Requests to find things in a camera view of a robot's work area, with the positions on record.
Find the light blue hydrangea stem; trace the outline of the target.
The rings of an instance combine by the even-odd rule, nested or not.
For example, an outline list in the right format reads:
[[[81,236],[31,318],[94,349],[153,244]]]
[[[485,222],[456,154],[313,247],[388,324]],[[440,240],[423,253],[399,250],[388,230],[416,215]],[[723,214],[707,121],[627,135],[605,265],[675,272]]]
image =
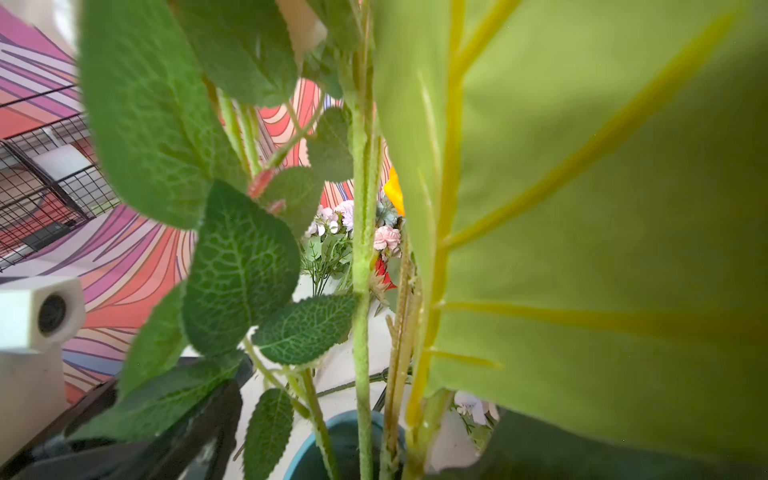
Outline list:
[[[375,95],[436,398],[622,477],[767,465],[767,5],[378,1]]]

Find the peach rose leafy stem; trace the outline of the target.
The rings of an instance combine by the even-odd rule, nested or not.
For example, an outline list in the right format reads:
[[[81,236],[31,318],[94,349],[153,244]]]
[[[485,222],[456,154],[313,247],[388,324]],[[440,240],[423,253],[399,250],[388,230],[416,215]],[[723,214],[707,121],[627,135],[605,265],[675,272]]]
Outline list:
[[[85,1],[78,70],[95,151],[123,202],[197,241],[135,339],[126,398],[184,358],[249,356],[268,389],[244,474],[267,478],[301,415],[339,478],[311,370],[354,341],[359,473],[374,475],[368,309],[380,173],[367,1]],[[300,239],[328,182],[354,183],[351,290],[295,301]]]

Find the pink purple mixed bouquet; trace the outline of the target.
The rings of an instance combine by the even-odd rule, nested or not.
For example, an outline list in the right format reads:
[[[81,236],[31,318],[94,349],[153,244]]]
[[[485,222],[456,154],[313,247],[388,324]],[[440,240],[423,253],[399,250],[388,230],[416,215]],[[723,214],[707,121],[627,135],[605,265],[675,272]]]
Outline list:
[[[312,295],[322,295],[331,279],[337,280],[337,292],[348,292],[352,285],[353,200],[334,208],[318,207],[301,246],[302,272],[309,276]]]

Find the orange poppy flower stem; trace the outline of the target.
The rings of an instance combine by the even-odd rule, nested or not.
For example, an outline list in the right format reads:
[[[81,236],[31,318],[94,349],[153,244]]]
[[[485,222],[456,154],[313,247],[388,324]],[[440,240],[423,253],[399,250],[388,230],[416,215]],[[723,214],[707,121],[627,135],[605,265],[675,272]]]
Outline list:
[[[410,320],[410,304],[413,295],[411,280],[414,277],[414,264],[406,221],[403,221],[400,231],[400,277],[396,283],[397,302],[394,311],[395,317],[391,322],[394,332],[391,334],[392,349],[383,410],[384,423],[380,452],[380,479],[394,479],[400,465],[399,419],[408,370],[411,365],[416,329],[415,323]]]

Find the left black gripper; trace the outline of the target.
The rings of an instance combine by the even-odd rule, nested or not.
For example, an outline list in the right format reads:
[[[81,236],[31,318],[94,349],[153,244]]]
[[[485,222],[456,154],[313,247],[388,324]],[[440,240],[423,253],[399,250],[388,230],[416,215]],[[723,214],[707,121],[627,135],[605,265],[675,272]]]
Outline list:
[[[110,380],[32,437],[1,467],[4,479],[221,479],[236,447],[253,374],[184,358],[126,398]]]

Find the teal ceramic vase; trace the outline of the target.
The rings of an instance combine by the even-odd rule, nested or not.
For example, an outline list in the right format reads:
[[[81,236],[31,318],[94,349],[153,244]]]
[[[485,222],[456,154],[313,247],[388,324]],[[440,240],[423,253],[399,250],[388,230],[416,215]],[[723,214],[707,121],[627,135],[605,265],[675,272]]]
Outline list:
[[[333,454],[343,479],[359,478],[359,443],[357,413],[348,411],[326,421]],[[384,415],[372,412],[372,441],[374,478],[379,478],[380,453],[383,448]],[[311,434],[293,455],[284,479],[329,479],[323,457]]]

